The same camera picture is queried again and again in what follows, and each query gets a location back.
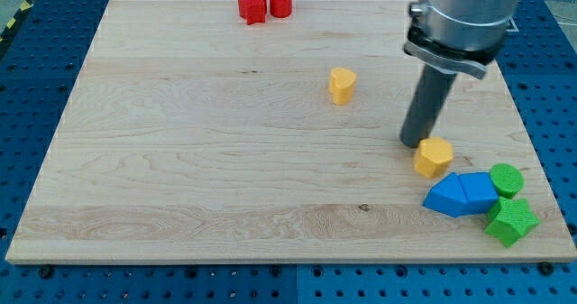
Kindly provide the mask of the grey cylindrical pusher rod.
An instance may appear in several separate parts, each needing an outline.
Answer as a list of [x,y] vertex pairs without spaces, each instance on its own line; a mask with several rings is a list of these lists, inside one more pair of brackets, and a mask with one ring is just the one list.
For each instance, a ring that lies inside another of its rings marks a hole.
[[417,148],[430,136],[455,79],[454,73],[424,66],[399,134],[407,147]]

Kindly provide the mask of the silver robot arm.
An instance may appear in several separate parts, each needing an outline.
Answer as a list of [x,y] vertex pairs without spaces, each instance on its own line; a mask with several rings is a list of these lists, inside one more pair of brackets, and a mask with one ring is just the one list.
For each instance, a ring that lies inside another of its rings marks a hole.
[[404,52],[424,62],[400,140],[416,148],[432,132],[458,74],[482,79],[520,0],[417,0]]

